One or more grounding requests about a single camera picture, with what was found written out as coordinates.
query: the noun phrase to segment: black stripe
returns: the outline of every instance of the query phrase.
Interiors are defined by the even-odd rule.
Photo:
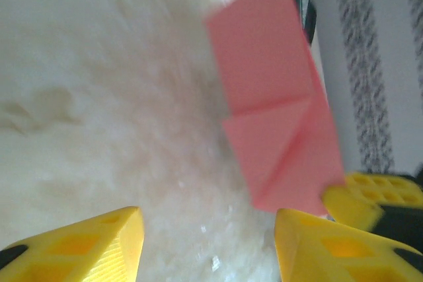
[[[338,0],[362,168],[394,170],[372,0]]]
[[[415,254],[410,250],[405,250],[401,248],[395,248],[394,252],[400,256],[405,262],[412,265],[414,269],[417,269],[423,273],[423,256],[421,254]]]
[[[411,27],[418,62],[417,76],[423,111],[423,0],[408,0],[411,7]]]
[[[0,270],[3,269],[9,263],[11,263],[13,260],[16,260],[21,254],[23,254],[27,250],[28,246],[25,246],[24,244],[0,250]]]

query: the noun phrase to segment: square hole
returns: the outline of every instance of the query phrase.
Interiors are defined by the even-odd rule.
[[[373,182],[375,182],[377,186],[386,186],[389,184],[384,178],[373,178]]]
[[[390,267],[351,267],[348,273],[356,282],[407,282]]]
[[[364,258],[374,255],[368,246],[353,238],[331,237],[321,241],[323,246],[336,258]]]
[[[54,244],[48,253],[68,256],[87,254],[99,239],[100,236],[95,234],[72,234]]]
[[[412,194],[401,194],[401,198],[407,204],[417,204],[420,202],[419,198]]]
[[[75,264],[34,264],[14,282],[62,282],[72,272]]]
[[[375,192],[375,191],[362,191],[362,195],[367,198],[370,199],[371,201],[380,201],[381,200],[381,196],[379,193]]]
[[[371,185],[371,182],[365,176],[355,176],[354,181],[360,185]]]
[[[399,180],[394,178],[389,180],[389,183],[391,183],[394,188],[406,188],[408,185],[407,182],[408,181],[406,180]]]
[[[397,196],[393,192],[383,192],[383,197],[389,202],[389,203],[398,203],[401,202],[401,199],[399,196]]]

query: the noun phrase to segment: pink sticky note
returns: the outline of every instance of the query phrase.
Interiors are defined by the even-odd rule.
[[[232,116],[223,123],[255,207],[326,213],[338,139],[294,0],[234,0],[206,22]]]

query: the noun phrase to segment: pink paper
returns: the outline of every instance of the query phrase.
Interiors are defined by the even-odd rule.
[[[293,0],[235,0],[207,21],[232,116],[223,123],[253,205],[326,210],[338,139]]]

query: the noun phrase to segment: marble floor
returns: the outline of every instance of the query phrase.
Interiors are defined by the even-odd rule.
[[[279,281],[220,128],[221,0],[0,0],[0,245],[139,205],[138,281]]]

